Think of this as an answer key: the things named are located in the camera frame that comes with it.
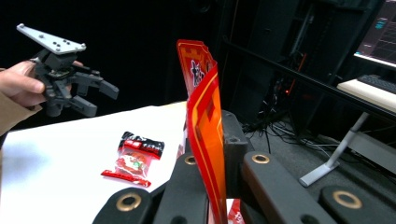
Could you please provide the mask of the white metal desk frame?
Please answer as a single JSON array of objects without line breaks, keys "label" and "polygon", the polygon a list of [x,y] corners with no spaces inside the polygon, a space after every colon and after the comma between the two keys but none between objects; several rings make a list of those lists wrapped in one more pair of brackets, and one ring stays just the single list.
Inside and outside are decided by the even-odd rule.
[{"label": "white metal desk frame", "polygon": [[358,152],[369,161],[373,161],[382,168],[396,174],[396,148],[386,145],[385,143],[382,143],[360,131],[362,124],[368,118],[369,114],[363,112],[355,124],[346,133],[330,158],[319,167],[299,179],[299,182],[303,187],[309,187],[334,170],[340,164],[338,159],[348,147],[353,151]]}]

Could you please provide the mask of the black keyboard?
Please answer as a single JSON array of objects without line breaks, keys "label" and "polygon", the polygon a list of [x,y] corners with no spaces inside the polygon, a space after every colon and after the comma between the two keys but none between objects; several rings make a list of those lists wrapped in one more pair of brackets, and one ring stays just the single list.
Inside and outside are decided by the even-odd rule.
[{"label": "black keyboard", "polygon": [[386,81],[385,79],[382,79],[380,77],[374,75],[364,75],[358,77],[357,80],[367,85],[379,88],[380,90],[396,94],[396,84]]}]

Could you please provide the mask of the large red and black packet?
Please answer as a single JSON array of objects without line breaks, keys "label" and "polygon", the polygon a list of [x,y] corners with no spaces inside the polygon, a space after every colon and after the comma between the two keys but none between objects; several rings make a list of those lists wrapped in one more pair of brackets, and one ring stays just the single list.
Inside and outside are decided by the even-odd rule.
[{"label": "large red and black packet", "polygon": [[239,199],[228,199],[228,224],[245,224],[243,216],[240,211],[240,200]]}]

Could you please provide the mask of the computer monitor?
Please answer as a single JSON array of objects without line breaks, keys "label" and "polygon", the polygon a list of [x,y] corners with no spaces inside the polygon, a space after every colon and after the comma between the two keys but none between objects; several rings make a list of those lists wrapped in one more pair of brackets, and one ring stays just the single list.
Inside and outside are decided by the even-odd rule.
[{"label": "computer monitor", "polygon": [[384,1],[354,56],[396,69],[396,0]]}]

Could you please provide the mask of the black metal stand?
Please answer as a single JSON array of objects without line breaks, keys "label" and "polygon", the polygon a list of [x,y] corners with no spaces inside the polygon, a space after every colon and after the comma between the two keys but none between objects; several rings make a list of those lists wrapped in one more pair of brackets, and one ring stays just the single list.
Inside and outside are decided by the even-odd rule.
[{"label": "black metal stand", "polygon": [[323,93],[329,94],[333,97],[339,98],[341,101],[346,103],[350,103],[351,105],[356,106],[362,112],[367,112],[370,115],[374,115],[381,119],[386,119],[389,122],[396,123],[396,112],[392,112],[386,109],[383,106],[375,105],[373,103],[368,102],[367,100],[363,100],[362,98],[352,95],[351,93],[347,93],[346,91],[341,91],[335,87],[331,87],[323,82],[317,81],[312,77],[308,77],[305,74],[292,70],[291,68],[282,65],[280,63],[273,62],[262,57],[259,54],[256,54],[250,50],[242,48],[238,45],[232,43],[226,36],[222,38],[222,43],[226,46],[226,49],[233,50],[245,57],[249,57],[252,60],[255,60],[267,67],[275,69],[276,71],[280,71],[285,73],[288,76],[291,76],[300,82],[303,82],[305,85],[310,86],[311,88],[318,89]]}]

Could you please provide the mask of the orange clear packet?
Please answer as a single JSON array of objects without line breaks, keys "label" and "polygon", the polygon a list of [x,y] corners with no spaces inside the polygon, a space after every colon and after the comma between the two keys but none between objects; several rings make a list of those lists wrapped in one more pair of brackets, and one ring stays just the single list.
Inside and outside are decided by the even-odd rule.
[{"label": "orange clear packet", "polygon": [[198,40],[179,39],[177,54],[188,92],[187,134],[210,201],[211,224],[227,224],[218,63]]}]

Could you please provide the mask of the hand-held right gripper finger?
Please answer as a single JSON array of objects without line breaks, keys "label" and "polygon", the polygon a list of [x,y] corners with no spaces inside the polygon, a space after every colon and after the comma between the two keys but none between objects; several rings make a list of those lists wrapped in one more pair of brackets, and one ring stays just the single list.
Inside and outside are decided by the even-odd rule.
[{"label": "hand-held right gripper finger", "polygon": [[236,116],[222,111],[224,159],[226,170],[226,194],[228,198],[239,198],[241,189],[241,166],[248,151],[248,140]]}]

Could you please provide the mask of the small red snack packet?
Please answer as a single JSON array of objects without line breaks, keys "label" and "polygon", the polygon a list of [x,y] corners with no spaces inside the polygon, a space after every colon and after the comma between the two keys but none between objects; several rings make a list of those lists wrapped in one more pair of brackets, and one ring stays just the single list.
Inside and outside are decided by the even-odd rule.
[{"label": "small red snack packet", "polygon": [[162,157],[165,143],[152,140],[131,132],[125,132],[119,143],[118,157],[114,168],[104,170],[101,175],[132,182],[143,187],[149,187],[149,167],[152,160]]}]

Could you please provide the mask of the cream desk top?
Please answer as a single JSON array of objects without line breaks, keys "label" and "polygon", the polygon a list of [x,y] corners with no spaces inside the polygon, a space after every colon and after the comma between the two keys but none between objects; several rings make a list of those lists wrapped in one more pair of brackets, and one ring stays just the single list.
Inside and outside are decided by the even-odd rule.
[{"label": "cream desk top", "polygon": [[337,88],[364,101],[378,105],[388,111],[396,113],[396,94],[381,90],[377,87],[352,79],[339,83]]}]

